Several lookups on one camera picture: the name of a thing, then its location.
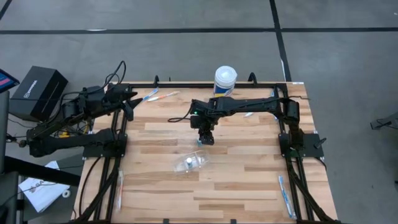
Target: disinfecting wipes container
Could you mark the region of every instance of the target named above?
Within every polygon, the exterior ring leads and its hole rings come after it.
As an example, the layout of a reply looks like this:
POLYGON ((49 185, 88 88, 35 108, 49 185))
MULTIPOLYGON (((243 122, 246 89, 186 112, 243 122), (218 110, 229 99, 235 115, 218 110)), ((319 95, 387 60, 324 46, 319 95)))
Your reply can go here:
POLYGON ((236 77, 235 69, 229 66, 221 66, 217 69, 214 80, 214 96, 229 96, 234 90, 236 77))

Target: black box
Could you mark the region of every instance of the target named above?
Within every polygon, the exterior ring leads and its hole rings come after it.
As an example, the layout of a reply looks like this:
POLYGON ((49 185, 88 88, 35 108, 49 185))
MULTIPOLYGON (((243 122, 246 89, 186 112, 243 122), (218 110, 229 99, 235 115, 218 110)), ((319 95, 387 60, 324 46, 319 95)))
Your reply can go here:
POLYGON ((10 99, 10 114, 26 121, 49 119, 67 83, 56 69, 32 66, 10 99))

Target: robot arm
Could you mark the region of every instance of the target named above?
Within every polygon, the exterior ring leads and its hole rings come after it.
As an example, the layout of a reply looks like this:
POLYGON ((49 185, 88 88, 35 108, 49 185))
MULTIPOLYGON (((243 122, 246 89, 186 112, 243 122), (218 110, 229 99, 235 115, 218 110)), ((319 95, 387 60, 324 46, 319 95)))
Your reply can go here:
POLYGON ((303 147, 303 131, 299 128, 299 103, 289 98, 261 98, 251 100, 235 100, 231 97, 211 98, 205 103, 192 100, 190 114, 191 128, 198 128, 199 140, 202 144, 214 144, 211 133, 218 120, 235 113, 269 112, 289 125, 291 146, 297 150, 303 147))
POLYGON ((125 141, 125 136, 118 136, 114 130, 104 129, 96 134, 75 136, 69 138, 54 138, 51 134, 72 126, 82 121, 98 118, 111 114, 116 110, 123 110, 128 121, 134 118, 133 109, 142 101, 142 98, 129 100, 137 95, 136 92, 126 91, 127 85, 108 85, 106 93, 99 86, 84 88, 79 95, 62 105, 60 119, 54 119, 49 123, 38 124, 27 131, 26 140, 21 141, 20 146, 29 146, 30 154, 34 157, 42 157, 55 152, 57 149, 66 149, 77 146, 103 146, 114 149, 125 141))

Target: wooden tabletop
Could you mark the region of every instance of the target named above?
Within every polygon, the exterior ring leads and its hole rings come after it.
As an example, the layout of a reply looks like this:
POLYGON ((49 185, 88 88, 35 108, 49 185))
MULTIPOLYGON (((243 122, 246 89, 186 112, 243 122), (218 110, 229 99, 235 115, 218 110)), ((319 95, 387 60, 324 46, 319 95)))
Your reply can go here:
MULTIPOLYGON (((302 83, 287 83, 287 87, 290 96, 307 97, 302 83)), ((135 91, 138 97, 143 97, 152 89, 135 91)), ((213 131, 215 145, 198 148, 198 133, 190 128, 189 121, 168 123, 167 119, 185 115, 191 99, 208 101, 213 96, 212 89, 161 88, 156 96, 173 91, 180 93, 141 103, 134 109, 134 121, 127 124, 129 141, 120 166, 124 172, 122 208, 113 212, 112 222, 160 223, 169 218, 172 223, 229 223, 231 219, 237 219, 238 223, 294 223, 288 217, 278 183, 278 176, 282 175, 290 193, 277 138, 279 124, 273 115, 254 113, 244 118, 244 114, 238 113, 221 118, 213 131), (199 149, 208 152, 210 163, 195 172, 176 174, 175 161, 199 149)), ((236 88, 232 97, 267 98, 271 91, 236 88)), ((314 132, 308 100, 294 100, 300 103, 300 127, 305 133, 314 132)), ((95 131, 110 128, 111 121, 112 116, 97 118, 95 131)), ((94 160, 85 161, 78 195, 94 160)), ((103 161, 97 163, 88 179, 83 210, 98 192, 103 161)), ((325 168, 312 158, 304 160, 304 167, 310 193, 326 214, 337 218, 325 168)), ((299 197, 302 216, 306 218, 301 194, 299 197)))

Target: concrete floor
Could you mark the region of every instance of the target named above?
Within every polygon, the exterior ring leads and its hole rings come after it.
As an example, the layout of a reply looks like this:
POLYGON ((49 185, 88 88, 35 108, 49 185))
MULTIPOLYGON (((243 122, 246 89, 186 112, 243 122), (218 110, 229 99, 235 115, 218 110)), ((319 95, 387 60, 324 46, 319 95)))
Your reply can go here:
MULTIPOLYGON (((282 28, 397 27, 396 0, 277 0, 282 28)), ((1 30, 273 27, 268 1, 13 0, 1 30)), ((398 32, 283 34, 293 81, 305 82, 324 145, 339 219, 396 223, 398 133, 369 122, 398 110, 398 32)), ((120 60, 126 81, 212 80, 220 65, 239 79, 284 80, 274 33, 0 35, 0 67, 22 80, 32 65, 58 69, 68 90, 100 85, 120 60)), ((10 134, 25 129, 9 123, 10 134)), ((81 153, 33 158, 7 145, 7 155, 45 164, 81 153)), ((65 222, 70 208, 29 223, 65 222)))

